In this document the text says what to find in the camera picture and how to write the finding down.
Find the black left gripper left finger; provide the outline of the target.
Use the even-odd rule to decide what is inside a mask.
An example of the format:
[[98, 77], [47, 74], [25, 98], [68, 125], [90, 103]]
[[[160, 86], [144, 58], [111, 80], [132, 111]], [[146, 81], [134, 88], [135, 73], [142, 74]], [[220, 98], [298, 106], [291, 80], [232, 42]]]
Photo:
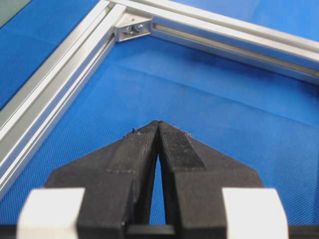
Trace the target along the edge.
[[55, 169], [46, 188], [85, 189], [76, 223], [81, 239], [122, 239], [126, 225], [150, 219], [157, 120]]

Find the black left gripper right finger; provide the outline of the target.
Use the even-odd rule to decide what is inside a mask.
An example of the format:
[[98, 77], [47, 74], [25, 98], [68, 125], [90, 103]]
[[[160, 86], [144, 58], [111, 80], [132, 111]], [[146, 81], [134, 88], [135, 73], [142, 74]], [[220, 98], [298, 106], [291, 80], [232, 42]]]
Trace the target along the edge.
[[164, 121], [158, 145], [166, 223], [180, 239], [226, 238], [222, 188], [262, 188], [259, 174]]

